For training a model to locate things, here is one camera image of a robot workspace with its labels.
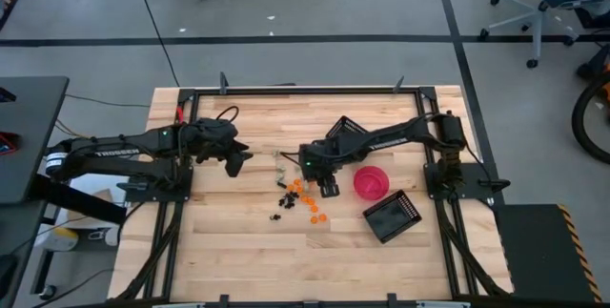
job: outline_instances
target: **black mesh basket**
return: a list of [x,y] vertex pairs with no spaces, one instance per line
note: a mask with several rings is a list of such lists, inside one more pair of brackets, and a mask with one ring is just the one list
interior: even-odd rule
[[348,116],[341,116],[335,125],[326,133],[326,138],[339,135],[341,133],[367,133],[367,130],[355,123]]

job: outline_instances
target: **chair leg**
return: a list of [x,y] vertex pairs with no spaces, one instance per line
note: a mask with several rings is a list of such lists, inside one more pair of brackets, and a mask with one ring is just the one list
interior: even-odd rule
[[532,20],[532,18],[536,17],[536,14],[537,13],[535,11],[527,12],[527,13],[524,13],[523,15],[509,18],[502,22],[494,23],[493,25],[489,25],[489,27],[487,27],[487,29],[490,31],[494,28],[498,28],[498,27],[502,27],[502,26],[506,26],[506,25],[510,25],[510,24],[529,22]]
[[520,0],[509,0],[509,1],[511,1],[511,2],[513,2],[515,4],[517,4],[517,5],[520,5],[520,6],[524,7],[524,8],[526,8],[526,9],[530,9],[530,10],[535,9],[535,7],[532,7],[529,4],[525,4],[525,3],[521,2]]
[[527,61],[527,68],[533,69],[538,66],[540,54],[542,53],[542,26],[544,25],[544,12],[539,12],[538,16],[532,22],[534,42],[533,58]]
[[578,39],[580,35],[575,32],[572,27],[564,25],[563,21],[561,20],[561,18],[559,18],[559,16],[553,16],[553,21],[555,21],[555,23],[562,27],[563,32],[565,32],[565,34],[569,37],[569,39],[566,40],[564,44],[566,46],[572,46],[574,44],[574,41],[576,41],[576,39]]

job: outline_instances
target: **bicycle tire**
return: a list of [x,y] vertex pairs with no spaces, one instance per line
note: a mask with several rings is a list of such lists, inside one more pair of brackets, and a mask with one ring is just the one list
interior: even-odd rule
[[598,147],[587,134],[587,131],[584,129],[584,113],[591,99],[608,83],[610,83],[610,73],[604,73],[594,79],[580,94],[572,111],[572,133],[574,133],[574,137],[586,152],[606,164],[610,164],[610,153]]

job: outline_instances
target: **pink bowl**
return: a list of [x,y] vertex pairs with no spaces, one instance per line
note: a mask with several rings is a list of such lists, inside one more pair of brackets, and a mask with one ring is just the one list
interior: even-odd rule
[[364,199],[378,200],[388,194],[390,179],[378,167],[365,166],[354,175],[354,189]]

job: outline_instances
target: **floor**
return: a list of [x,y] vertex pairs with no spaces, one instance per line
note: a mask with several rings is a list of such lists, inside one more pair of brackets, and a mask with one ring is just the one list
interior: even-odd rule
[[[506,201],[565,204],[610,299],[610,233],[599,223],[610,206],[607,166],[585,154],[570,130],[583,89],[573,73],[595,44],[545,43],[539,67],[528,70],[529,44],[459,37],[519,13],[508,4],[492,8],[488,0],[148,1],[183,86],[215,86],[221,71],[232,85],[390,85],[402,75],[404,84],[462,85],[472,115],[484,117],[498,173],[513,182]],[[587,33],[574,13],[558,14]],[[545,31],[560,33],[553,25]],[[298,37],[281,37],[291,35]],[[154,87],[174,85],[155,38],[143,0],[19,0],[0,31],[0,67],[4,76],[66,75],[72,94],[148,104]],[[60,118],[80,133],[106,135],[142,132],[147,114],[67,98]],[[484,150],[485,131],[477,127]],[[63,138],[55,131],[51,143]],[[62,292],[112,265],[109,252],[62,255],[53,268],[74,271],[51,269],[49,283]],[[49,307],[99,302],[109,282],[109,275],[97,277]],[[24,286],[15,306],[37,302]]]

